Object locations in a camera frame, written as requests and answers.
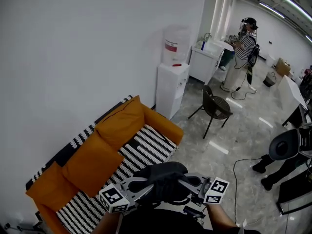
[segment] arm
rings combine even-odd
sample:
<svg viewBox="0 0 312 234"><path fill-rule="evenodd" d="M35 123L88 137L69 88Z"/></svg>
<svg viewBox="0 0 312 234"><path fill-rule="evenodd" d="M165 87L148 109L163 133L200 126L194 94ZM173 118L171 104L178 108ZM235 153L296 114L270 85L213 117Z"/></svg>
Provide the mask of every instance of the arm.
<svg viewBox="0 0 312 234"><path fill-rule="evenodd" d="M221 232L237 227L225 213L221 205L207 204L206 208L214 231Z"/></svg>
<svg viewBox="0 0 312 234"><path fill-rule="evenodd" d="M119 216L120 213L110 214L106 212L91 234L115 234L118 227Z"/></svg>
<svg viewBox="0 0 312 234"><path fill-rule="evenodd" d="M234 44L235 44L236 47L239 48L239 49L243 49L243 48L244 48L244 45L243 45L240 41L236 41L236 42L234 42Z"/></svg>

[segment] black and white striped sofa cover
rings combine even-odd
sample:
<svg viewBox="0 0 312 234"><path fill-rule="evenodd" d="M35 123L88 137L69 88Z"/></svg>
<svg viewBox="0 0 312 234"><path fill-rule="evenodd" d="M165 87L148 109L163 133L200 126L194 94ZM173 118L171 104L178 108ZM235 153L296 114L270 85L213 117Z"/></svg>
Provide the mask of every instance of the black and white striped sofa cover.
<svg viewBox="0 0 312 234"><path fill-rule="evenodd" d="M132 96L125 98L68 143L27 182L26 190L33 185L54 161L60 166L64 166L69 158L91 135L95 129L95 125L111 111L131 98ZM124 160L102 188L111 183L116 184L117 182L131 177L135 171L139 171L148 165L168 161L176 149L177 145L175 143L153 127L145 125L130 141L119 149L118 153L124 156ZM83 191L79 191L62 209L58 210L56 214L62 225L70 233L88 234L103 217L105 209L100 203L98 195L90 198Z"/></svg>

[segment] trash can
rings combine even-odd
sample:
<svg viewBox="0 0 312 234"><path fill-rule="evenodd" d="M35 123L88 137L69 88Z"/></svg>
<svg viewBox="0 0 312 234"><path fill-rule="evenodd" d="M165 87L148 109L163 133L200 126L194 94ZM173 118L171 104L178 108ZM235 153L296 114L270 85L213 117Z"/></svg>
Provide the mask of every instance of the trash can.
<svg viewBox="0 0 312 234"><path fill-rule="evenodd" d="M271 87L276 83L276 75L274 72L268 72L267 76L265 77L263 81L264 85L267 87Z"/></svg>

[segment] red label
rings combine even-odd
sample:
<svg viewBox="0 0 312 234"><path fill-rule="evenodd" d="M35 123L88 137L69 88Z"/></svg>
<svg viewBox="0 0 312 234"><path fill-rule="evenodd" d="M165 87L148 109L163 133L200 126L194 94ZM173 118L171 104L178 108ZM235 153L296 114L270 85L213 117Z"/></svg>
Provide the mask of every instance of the red label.
<svg viewBox="0 0 312 234"><path fill-rule="evenodd" d="M170 46L166 43L165 43L165 48L172 52L176 52L176 49L177 49L177 47Z"/></svg>

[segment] ceiling light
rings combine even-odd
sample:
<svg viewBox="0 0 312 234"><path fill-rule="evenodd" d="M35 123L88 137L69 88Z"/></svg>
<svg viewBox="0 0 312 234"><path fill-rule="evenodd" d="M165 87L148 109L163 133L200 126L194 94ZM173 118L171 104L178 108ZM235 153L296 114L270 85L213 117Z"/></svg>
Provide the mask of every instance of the ceiling light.
<svg viewBox="0 0 312 234"><path fill-rule="evenodd" d="M273 11L274 13L278 14L280 17L285 18L282 14L278 13L276 10L273 10L272 8L270 8L269 6L267 6L266 4L261 3L261 2L260 2L259 4L262 5L262 6L264 6L264 7L266 7L267 9Z"/></svg>
<svg viewBox="0 0 312 234"><path fill-rule="evenodd" d="M303 9L301 8L297 3L295 3L292 0L286 0L288 3L290 3L293 7L295 7L297 10L299 10L303 15L305 15L310 21L312 21L312 17Z"/></svg>
<svg viewBox="0 0 312 234"><path fill-rule="evenodd" d="M312 40L311 40L311 38L310 38L310 37L306 36L306 38L308 38L308 40L312 43Z"/></svg>

